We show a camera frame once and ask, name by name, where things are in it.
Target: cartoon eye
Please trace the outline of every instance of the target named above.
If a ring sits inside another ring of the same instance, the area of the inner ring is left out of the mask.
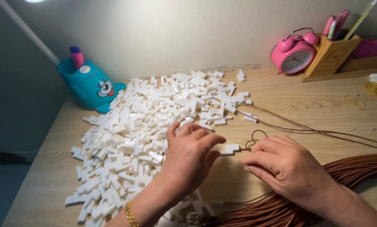
[[[107,80],[103,85],[102,88],[100,89],[100,93],[107,95],[110,93],[111,89],[113,88],[113,84],[111,83],[110,80]]]

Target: fingernail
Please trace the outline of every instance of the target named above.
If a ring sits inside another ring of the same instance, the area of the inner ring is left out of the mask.
[[[250,168],[245,166],[245,171],[250,173]]]

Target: pink highlighter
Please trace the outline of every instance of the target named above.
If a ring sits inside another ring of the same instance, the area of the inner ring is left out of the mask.
[[[76,70],[78,70],[85,63],[84,55],[82,54],[80,48],[77,46],[71,46],[69,50],[73,64],[75,65]]]

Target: alarm clock face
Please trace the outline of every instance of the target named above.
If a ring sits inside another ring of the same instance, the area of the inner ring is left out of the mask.
[[[312,59],[312,52],[299,50],[290,54],[283,62],[281,69],[285,74],[291,74],[305,68]]]

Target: gold bracelet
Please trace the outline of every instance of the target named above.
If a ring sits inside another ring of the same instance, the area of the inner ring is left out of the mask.
[[[132,227],[139,227],[138,223],[135,221],[134,216],[132,216],[132,213],[130,211],[130,204],[131,201],[128,201],[128,203],[125,205],[125,215],[127,216],[128,222]]]

